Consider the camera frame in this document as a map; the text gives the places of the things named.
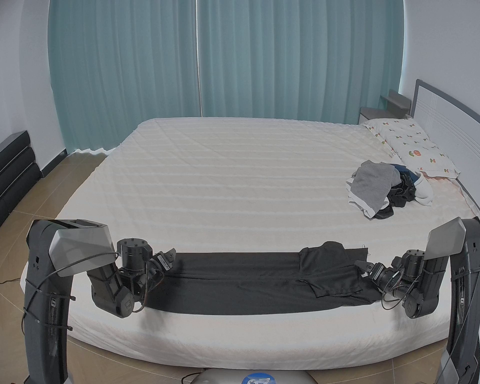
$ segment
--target gray nightstand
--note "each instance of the gray nightstand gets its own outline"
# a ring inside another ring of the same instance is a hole
[[[388,91],[388,96],[380,97],[387,102],[387,109],[360,108],[359,124],[371,119],[403,119],[410,112],[410,99],[393,89]]]

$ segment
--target pillowcase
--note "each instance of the pillowcase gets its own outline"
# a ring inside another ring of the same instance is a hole
[[[412,118],[372,119],[362,125],[383,145],[388,145],[411,171],[420,171],[430,177],[458,177],[460,171],[446,153],[429,139]]]

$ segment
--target bed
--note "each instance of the bed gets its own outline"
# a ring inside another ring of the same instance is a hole
[[[428,128],[427,123],[438,111],[426,107],[431,95],[422,92],[416,100],[419,123],[425,123],[435,140],[434,124]],[[407,249],[425,248],[431,229],[457,216],[478,214],[474,194],[469,197],[448,179],[431,179],[432,207],[411,202],[387,220],[365,218],[348,205],[345,180],[364,160],[399,162],[392,156],[359,125],[153,119],[141,123],[105,159],[58,218],[106,223],[114,242],[139,237],[157,251],[296,252],[334,240],[345,248],[366,246],[369,261],[390,264]],[[384,311],[380,302],[249,316],[145,308],[120,319],[93,304],[90,281],[81,274],[73,280],[77,300],[70,305],[70,335],[168,365],[292,370],[357,366],[446,338],[449,280],[448,271],[437,310],[416,320],[407,318],[401,306]]]

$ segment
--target white wall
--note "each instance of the white wall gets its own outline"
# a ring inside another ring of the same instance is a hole
[[[416,79],[480,113],[480,1],[404,0],[400,93],[413,100]]]
[[[43,168],[65,145],[48,67],[49,0],[0,0],[0,141],[27,130]]]

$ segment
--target white headboard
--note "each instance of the white headboard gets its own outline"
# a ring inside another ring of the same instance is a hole
[[[417,80],[410,115],[460,170],[458,181],[480,205],[480,115],[445,92]]]

